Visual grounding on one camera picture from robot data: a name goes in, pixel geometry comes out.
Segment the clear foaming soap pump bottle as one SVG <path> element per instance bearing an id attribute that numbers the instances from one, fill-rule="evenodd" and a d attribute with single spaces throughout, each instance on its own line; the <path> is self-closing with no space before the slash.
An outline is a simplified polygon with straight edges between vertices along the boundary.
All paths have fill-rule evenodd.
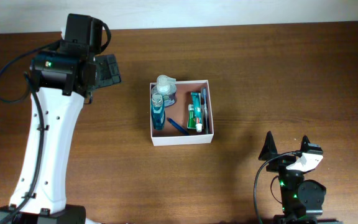
<path id="1" fill-rule="evenodd" d="M 157 84 L 151 90 L 151 95 L 156 93 L 161 94 L 165 107 L 169 107 L 177 101 L 176 92 L 176 79 L 166 75 L 159 75 L 157 77 Z"/>

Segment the teal mouthwash bottle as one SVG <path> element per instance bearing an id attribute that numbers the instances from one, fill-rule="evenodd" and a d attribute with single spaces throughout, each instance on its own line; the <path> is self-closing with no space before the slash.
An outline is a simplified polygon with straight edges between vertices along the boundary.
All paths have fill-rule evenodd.
<path id="1" fill-rule="evenodd" d="M 151 115 L 154 129 L 162 130 L 165 126 L 165 105 L 160 93 L 154 93 L 151 97 Z"/>

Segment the blue and white toothbrush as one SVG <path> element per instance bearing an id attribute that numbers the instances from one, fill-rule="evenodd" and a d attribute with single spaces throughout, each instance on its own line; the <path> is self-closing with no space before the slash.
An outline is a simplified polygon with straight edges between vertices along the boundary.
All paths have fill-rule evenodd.
<path id="1" fill-rule="evenodd" d="M 208 118 L 207 89 L 206 89 L 206 87 L 203 87 L 201 89 L 201 98 L 203 99 L 203 105 L 204 105 L 204 128 L 205 128 L 205 133 L 209 134 L 209 118 Z"/>

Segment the green soap packet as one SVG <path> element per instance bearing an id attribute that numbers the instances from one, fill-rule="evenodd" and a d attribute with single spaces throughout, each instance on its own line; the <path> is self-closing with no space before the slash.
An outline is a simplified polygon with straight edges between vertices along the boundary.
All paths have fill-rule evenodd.
<path id="1" fill-rule="evenodd" d="M 194 107 L 193 104 L 188 105 L 188 129 L 195 129 L 200 133 L 203 129 L 203 116 L 200 107 Z"/>

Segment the toothpaste tube white cap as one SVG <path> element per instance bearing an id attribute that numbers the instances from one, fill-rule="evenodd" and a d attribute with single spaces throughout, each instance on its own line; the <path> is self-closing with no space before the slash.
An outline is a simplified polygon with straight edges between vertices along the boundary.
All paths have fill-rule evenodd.
<path id="1" fill-rule="evenodd" d="M 200 133 L 203 130 L 203 116 L 200 102 L 200 93 L 191 92 L 191 97 L 193 101 L 193 115 L 190 121 L 196 131 Z"/>

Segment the blue disposable razor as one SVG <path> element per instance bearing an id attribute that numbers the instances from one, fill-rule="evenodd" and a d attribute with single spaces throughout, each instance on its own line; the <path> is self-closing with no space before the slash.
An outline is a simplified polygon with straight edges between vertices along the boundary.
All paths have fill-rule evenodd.
<path id="1" fill-rule="evenodd" d="M 179 132 L 181 132 L 183 135 L 185 136 L 189 136 L 189 132 L 187 130 L 185 130 L 183 127 L 181 127 L 178 123 L 176 123 L 173 119 L 171 118 L 167 118 L 167 121 L 175 128 L 177 129 Z"/>

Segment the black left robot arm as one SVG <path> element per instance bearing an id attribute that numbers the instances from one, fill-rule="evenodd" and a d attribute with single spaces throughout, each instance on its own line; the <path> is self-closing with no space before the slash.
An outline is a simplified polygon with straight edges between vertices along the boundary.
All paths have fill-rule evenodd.
<path id="1" fill-rule="evenodd" d="M 0 223 L 89 223 L 82 205 L 66 197 L 72 137 L 93 92 L 122 81 L 114 55 L 105 54 L 111 31 L 103 21 L 70 14 L 62 38 L 31 50 L 25 97 L 32 118 L 21 174 Z"/>

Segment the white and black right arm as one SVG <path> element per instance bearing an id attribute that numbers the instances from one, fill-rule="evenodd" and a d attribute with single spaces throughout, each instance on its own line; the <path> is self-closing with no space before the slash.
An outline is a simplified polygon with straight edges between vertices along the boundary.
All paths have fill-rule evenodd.
<path id="1" fill-rule="evenodd" d="M 276 172 L 281 193 L 282 215 L 274 216 L 275 223 L 317 223 L 323 214 L 326 187 L 315 180 L 306 180 L 305 174 L 315 170 L 323 160 L 321 146 L 310 143 L 303 136 L 297 151 L 278 153 L 273 135 L 268 131 L 259 155 L 264 163 L 258 169 L 253 188 L 254 209 L 259 222 L 262 221 L 257 207 L 257 183 L 263 169 Z"/>

